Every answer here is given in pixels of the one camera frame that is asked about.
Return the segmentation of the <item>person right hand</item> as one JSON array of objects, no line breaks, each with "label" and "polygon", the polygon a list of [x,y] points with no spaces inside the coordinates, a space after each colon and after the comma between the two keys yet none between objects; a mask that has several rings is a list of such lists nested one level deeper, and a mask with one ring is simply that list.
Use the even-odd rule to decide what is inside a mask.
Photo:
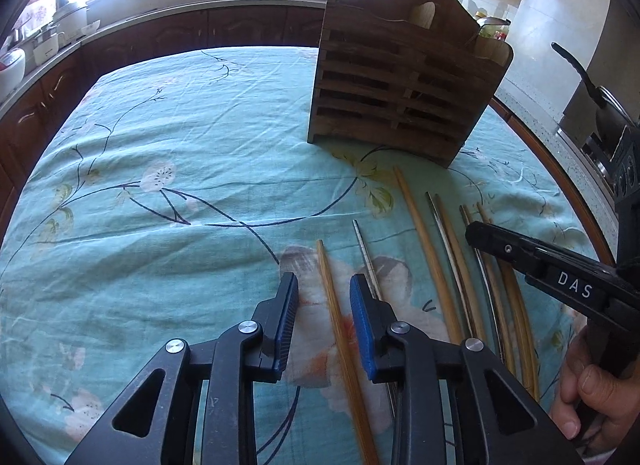
[{"label": "person right hand", "polygon": [[591,457],[615,449],[639,415],[639,360],[621,377],[603,371],[591,361],[588,332],[586,325],[567,349],[549,416],[567,439],[575,439],[582,428],[576,403],[599,413],[600,427],[586,433],[586,456]]}]

